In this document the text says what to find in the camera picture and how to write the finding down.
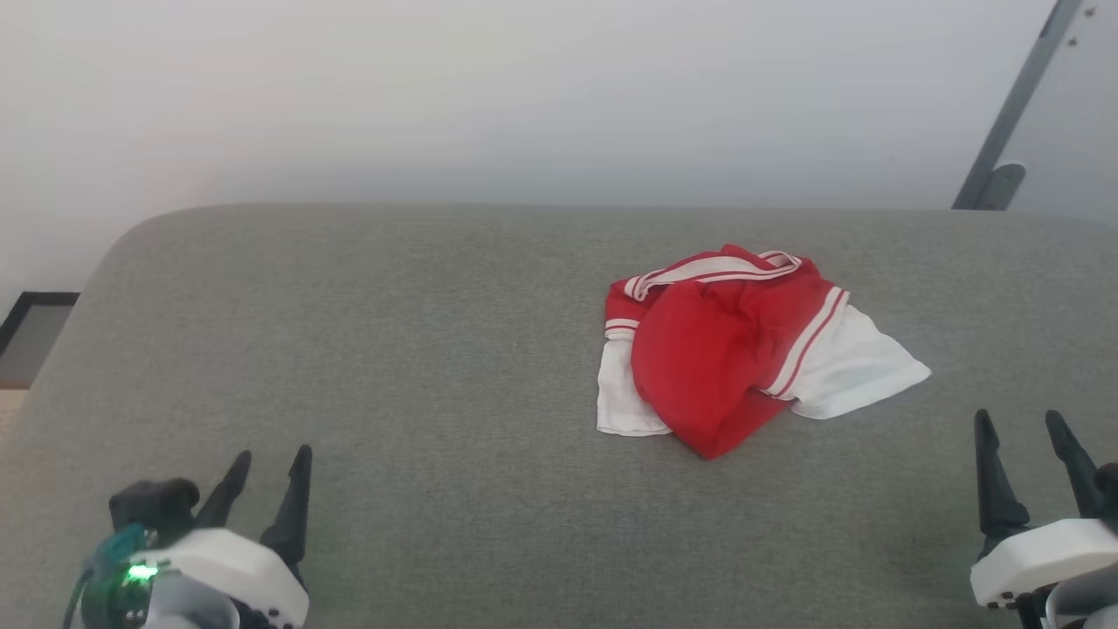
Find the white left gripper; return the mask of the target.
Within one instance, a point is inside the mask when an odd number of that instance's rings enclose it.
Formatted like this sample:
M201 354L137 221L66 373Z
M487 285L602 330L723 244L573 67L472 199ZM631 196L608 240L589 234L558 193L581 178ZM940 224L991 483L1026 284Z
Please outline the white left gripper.
M198 528L168 547L132 554L129 581L151 588L146 627L244 628L238 606L246 606L267 628L302 628L310 597L287 566L305 556L312 465L312 447L300 446L260 544L224 528L252 468L252 451L244 450L196 514Z

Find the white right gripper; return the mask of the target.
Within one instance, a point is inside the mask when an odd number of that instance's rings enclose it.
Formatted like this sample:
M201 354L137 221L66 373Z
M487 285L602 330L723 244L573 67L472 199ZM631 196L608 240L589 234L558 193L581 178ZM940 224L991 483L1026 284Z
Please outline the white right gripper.
M1098 518L1103 497L1095 486L1095 463L1061 413L1046 411L1045 422L1080 517ZM985 409L974 417L974 440L983 546L970 570L970 587L979 606L1003 606L1011 598L1115 565L1117 537L1102 521L1061 520L1030 527L1029 509L1011 489L1001 439Z

